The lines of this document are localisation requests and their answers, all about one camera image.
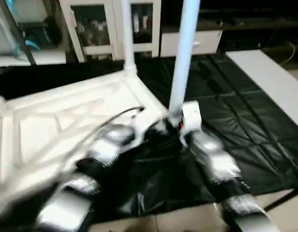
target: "black tarp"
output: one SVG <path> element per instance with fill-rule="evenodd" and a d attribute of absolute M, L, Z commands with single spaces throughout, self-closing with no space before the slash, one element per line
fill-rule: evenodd
<path fill-rule="evenodd" d="M 140 79 L 167 107 L 175 59 L 136 64 Z M 12 99 L 120 69 L 120 62 L 1 68 L 0 94 Z M 199 102 L 203 125 L 235 157 L 252 194 L 298 189 L 298 127 L 225 55 L 193 57 L 186 100 Z M 104 189 L 95 222 L 215 201 L 195 161 L 180 153 L 175 138 L 159 138 L 132 151 L 107 177 Z M 17 204 L 0 227 L 32 224 L 51 192 Z"/>

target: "white pole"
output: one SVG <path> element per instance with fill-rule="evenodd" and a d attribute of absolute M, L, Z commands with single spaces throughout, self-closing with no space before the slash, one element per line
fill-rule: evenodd
<path fill-rule="evenodd" d="M 168 111 L 173 114 L 178 114 L 182 110 L 190 69 L 199 6 L 200 0 L 184 0 L 183 2 L 179 32 L 179 46 L 168 108 Z"/>
<path fill-rule="evenodd" d="M 123 42 L 124 42 L 124 69 L 136 73 L 133 48 L 132 15 L 131 3 L 129 0 L 122 0 L 123 16 Z"/>

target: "white robot frame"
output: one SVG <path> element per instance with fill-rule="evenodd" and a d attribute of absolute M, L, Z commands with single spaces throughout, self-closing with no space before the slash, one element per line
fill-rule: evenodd
<path fill-rule="evenodd" d="M 200 0 L 185 0 L 169 113 L 181 112 L 193 48 Z M 143 105 L 151 118 L 167 110 L 136 75 L 129 0 L 122 0 L 124 70 L 0 105 L 0 214 L 10 204 L 55 181 L 74 168 L 89 141 L 61 163 L 92 128 L 126 108 Z M 129 123 L 119 117 L 118 123 Z"/>

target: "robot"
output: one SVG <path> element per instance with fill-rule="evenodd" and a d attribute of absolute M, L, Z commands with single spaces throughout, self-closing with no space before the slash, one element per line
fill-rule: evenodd
<path fill-rule="evenodd" d="M 222 142 L 214 134 L 201 128 L 197 102 L 183 105 L 179 123 L 168 115 L 158 121 L 144 123 L 148 110 L 140 112 L 131 125 L 106 124 L 98 132 L 77 169 L 63 181 L 46 202 L 37 217 L 37 228 L 45 232 L 85 232 L 93 215 L 92 206 L 103 188 L 99 178 L 116 164 L 120 156 L 146 141 L 148 132 L 177 134 L 183 147 L 195 157 L 211 194 L 221 205 L 221 213 L 231 231 L 278 232 L 260 208 L 240 168 Z"/>

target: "black wire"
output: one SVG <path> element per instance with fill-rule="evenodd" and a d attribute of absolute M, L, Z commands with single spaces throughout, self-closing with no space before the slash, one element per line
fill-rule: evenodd
<path fill-rule="evenodd" d="M 70 156 L 72 154 L 74 154 L 79 147 L 87 140 L 89 139 L 94 133 L 97 133 L 102 127 L 104 127 L 105 125 L 107 125 L 108 123 L 110 123 L 111 121 L 115 120 L 117 117 L 121 116 L 122 114 L 125 114 L 126 112 L 132 111 L 132 110 L 139 110 L 140 112 L 143 111 L 145 108 L 143 106 L 137 106 L 137 107 L 132 107 L 130 109 L 124 110 L 121 113 L 111 117 L 110 119 L 108 119 L 107 121 L 105 121 L 104 123 L 102 123 L 101 125 L 97 126 L 96 128 L 94 128 L 86 137 L 84 137 L 79 143 L 77 143 L 74 148 L 69 151 L 66 156 L 64 157 L 64 159 L 61 162 L 61 165 L 59 166 L 59 168 L 55 171 L 55 173 L 61 173 L 62 169 L 65 167 L 67 161 L 69 160 Z"/>

